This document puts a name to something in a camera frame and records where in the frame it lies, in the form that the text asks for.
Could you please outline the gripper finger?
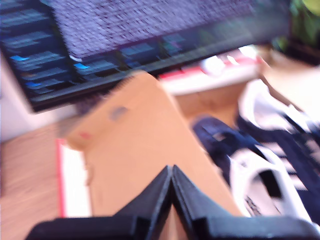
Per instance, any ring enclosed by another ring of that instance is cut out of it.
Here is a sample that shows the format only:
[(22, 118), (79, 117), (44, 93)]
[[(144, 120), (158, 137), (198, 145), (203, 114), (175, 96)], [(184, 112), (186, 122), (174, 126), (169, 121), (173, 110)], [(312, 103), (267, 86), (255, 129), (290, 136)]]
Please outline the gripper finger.
[(172, 168), (165, 166), (147, 187), (115, 215), (133, 218), (131, 240), (157, 240), (169, 215)]
[(212, 240), (214, 218), (231, 214), (203, 193), (177, 166), (172, 168), (172, 203), (191, 240)]

